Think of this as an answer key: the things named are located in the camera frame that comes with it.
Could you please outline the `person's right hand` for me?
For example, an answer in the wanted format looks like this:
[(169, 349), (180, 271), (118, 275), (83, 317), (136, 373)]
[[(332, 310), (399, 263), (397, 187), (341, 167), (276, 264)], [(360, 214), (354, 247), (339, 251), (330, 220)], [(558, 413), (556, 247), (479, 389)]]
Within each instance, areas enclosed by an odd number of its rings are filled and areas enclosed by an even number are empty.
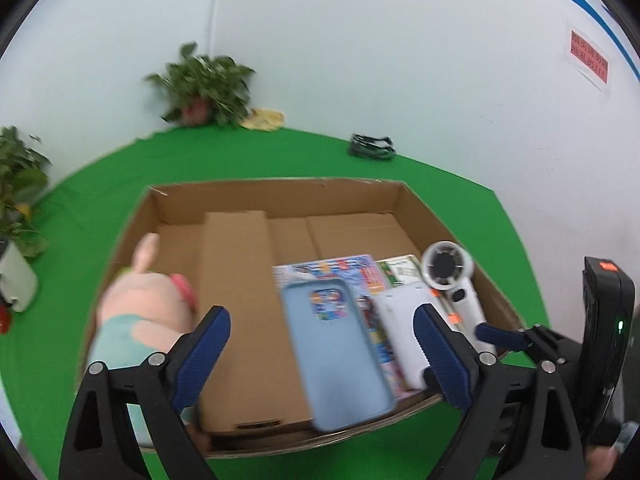
[(636, 422), (625, 422), (612, 446), (593, 446), (586, 454), (586, 479), (602, 480), (626, 451), (638, 429)]

